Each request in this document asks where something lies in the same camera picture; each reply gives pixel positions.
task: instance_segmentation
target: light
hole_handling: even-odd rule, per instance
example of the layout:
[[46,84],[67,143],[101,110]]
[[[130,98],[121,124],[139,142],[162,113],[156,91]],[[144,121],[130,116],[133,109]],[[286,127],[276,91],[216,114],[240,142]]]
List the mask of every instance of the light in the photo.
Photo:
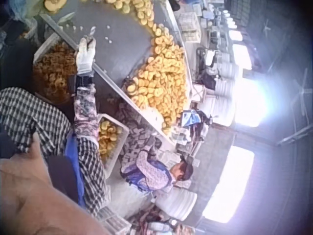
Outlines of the light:
[[220,223],[232,218],[245,193],[253,160],[253,152],[231,146],[220,182],[202,213],[205,218]]
[[227,21],[228,26],[229,25],[236,25],[236,23],[234,21]]
[[257,81],[241,78],[236,80],[234,99],[236,100],[235,122],[257,127],[268,112],[265,95]]
[[241,66],[243,69],[246,69],[246,70],[252,69],[251,59],[250,59],[249,52],[246,46],[234,44],[233,52],[234,52],[235,63],[237,65]]
[[228,25],[228,28],[234,28],[234,29],[236,29],[237,26],[236,26],[236,25]]
[[241,32],[237,31],[237,30],[230,30],[228,32],[231,40],[233,41],[242,41],[243,40],[243,36],[241,34]]

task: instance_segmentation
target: white glove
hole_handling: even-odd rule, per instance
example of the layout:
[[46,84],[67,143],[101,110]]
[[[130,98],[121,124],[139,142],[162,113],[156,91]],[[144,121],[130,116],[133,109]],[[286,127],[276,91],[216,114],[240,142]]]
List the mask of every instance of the white glove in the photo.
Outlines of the white glove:
[[83,74],[92,71],[92,63],[96,54],[96,40],[92,38],[87,48],[86,38],[82,38],[79,43],[78,53],[76,56],[77,74]]

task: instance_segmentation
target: blue apron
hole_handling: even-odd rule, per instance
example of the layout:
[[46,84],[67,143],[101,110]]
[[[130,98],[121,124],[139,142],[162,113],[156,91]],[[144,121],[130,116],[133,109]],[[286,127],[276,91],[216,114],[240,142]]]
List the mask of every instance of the blue apron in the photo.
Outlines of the blue apron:
[[77,183],[77,191],[78,191],[78,201],[79,205],[82,208],[86,208],[84,202],[84,181],[83,176],[79,168],[78,162],[78,143],[76,139],[76,135],[71,131],[67,136],[67,143],[65,146],[64,154],[67,159],[69,159],[72,163],[75,175],[76,175],[76,183]]

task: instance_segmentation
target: checkered sleeve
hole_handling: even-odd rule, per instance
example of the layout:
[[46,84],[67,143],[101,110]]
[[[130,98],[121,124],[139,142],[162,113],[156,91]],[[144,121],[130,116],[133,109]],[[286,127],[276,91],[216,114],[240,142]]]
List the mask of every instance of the checkered sleeve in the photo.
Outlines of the checkered sleeve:
[[104,167],[97,145],[85,138],[78,137],[79,166],[84,179],[84,200],[87,210],[94,216],[108,203]]

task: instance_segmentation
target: hand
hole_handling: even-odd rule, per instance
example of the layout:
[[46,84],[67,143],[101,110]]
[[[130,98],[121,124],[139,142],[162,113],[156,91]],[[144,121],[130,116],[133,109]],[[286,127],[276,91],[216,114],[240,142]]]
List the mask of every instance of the hand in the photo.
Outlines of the hand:
[[5,234],[109,234],[53,188],[37,134],[28,153],[0,159],[0,218]]
[[96,54],[96,40],[94,38],[87,46],[86,38],[82,38],[79,43],[78,53],[76,56],[77,74],[83,74],[92,71],[92,63]]

